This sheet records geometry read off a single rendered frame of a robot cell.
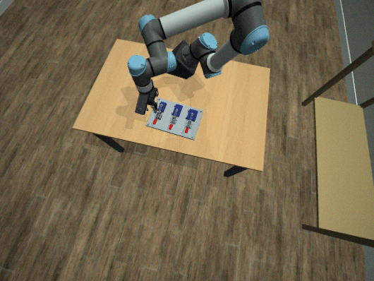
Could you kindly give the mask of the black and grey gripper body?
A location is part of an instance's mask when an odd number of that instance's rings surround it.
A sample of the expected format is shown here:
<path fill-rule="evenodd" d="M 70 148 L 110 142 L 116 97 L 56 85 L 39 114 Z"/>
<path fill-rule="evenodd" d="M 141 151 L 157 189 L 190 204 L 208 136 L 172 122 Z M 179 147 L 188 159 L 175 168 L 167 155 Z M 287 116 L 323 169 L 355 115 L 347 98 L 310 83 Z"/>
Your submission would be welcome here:
<path fill-rule="evenodd" d="M 148 100 L 148 105 L 150 105 L 150 106 L 153 105 L 153 102 L 155 101 L 155 97 L 158 96 L 159 93 L 157 93 L 157 92 L 158 92 L 158 89 L 154 87 L 153 82 L 152 82 L 152 88 L 148 92 L 140 92 L 139 91 L 139 93 L 141 93 L 143 95 L 146 95 L 146 94 L 150 93 L 150 97 L 149 97 L 149 100 Z"/>

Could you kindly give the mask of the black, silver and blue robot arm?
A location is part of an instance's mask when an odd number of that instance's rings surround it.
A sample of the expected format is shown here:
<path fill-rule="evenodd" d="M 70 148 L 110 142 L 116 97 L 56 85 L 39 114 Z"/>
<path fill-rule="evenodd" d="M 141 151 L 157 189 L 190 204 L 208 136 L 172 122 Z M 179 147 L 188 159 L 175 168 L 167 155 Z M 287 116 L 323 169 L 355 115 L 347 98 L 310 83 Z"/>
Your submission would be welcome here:
<path fill-rule="evenodd" d="M 232 18 L 234 29 L 217 51 L 216 39 L 205 32 L 180 52 L 182 62 L 189 68 L 200 61 L 206 79 L 222 74 L 221 66 L 238 54 L 252 54 L 269 40 L 260 0 L 204 0 L 157 20 L 145 15 L 138 25 L 150 58 L 133 55 L 127 62 L 137 90 L 148 92 L 151 78 L 176 69 L 174 53 L 166 50 L 163 40 L 219 18 Z"/>

